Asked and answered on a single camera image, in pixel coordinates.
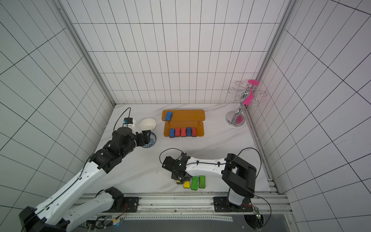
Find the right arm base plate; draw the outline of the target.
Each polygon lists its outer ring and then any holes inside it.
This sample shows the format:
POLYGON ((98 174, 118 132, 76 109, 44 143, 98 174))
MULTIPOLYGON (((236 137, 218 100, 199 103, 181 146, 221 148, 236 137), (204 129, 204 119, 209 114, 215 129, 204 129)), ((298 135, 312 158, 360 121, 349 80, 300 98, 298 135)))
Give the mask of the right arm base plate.
POLYGON ((229 202, 228 197, 213 198, 214 211, 218 213, 253 212, 254 207, 250 198, 244 198, 243 203, 238 206, 229 202))

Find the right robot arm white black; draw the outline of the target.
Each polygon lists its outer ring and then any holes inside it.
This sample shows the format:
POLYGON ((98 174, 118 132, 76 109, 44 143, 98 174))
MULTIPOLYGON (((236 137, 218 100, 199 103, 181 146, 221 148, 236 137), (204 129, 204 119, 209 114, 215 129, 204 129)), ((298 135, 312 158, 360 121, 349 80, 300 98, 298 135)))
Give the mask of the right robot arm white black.
POLYGON ((255 166, 235 154, 230 153, 224 159, 198 159, 185 153, 178 159, 167 156, 162 168, 170 171, 171 178, 179 184, 200 176, 222 179, 229 187, 229 203, 236 206, 242 206, 246 198, 255 197, 258 171, 255 166))

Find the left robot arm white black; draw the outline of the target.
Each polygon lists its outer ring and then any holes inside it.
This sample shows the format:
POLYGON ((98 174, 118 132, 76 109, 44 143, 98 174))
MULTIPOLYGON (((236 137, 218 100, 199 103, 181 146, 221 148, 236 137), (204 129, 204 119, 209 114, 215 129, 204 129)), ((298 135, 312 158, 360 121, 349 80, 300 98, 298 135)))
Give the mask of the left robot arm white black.
POLYGON ((73 204, 99 179, 113 170, 136 147, 150 142, 150 130, 134 133, 130 127, 113 131, 112 139, 91 155, 82 170, 65 186, 36 207, 19 214, 23 232, 70 232, 102 212, 128 211, 124 194, 115 187, 77 207, 73 204))

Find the green eraser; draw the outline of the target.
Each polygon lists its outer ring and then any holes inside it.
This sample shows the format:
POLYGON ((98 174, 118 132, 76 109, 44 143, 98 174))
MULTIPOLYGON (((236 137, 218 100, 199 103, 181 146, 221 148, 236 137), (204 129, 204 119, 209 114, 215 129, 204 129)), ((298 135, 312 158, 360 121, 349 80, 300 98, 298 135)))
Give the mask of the green eraser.
POLYGON ((206 188, 205 176, 199 176, 199 188, 200 189, 206 188))
POLYGON ((192 177, 191 180, 191 190, 197 191, 199 188, 199 177, 192 177))

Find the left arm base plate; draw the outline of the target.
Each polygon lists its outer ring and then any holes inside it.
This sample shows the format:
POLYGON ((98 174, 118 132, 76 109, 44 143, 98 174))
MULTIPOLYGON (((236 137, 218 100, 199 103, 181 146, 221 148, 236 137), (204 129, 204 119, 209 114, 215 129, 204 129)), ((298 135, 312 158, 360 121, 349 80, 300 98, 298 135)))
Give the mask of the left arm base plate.
POLYGON ((121 197, 119 198, 115 212, 136 213, 139 206, 139 197, 121 197))

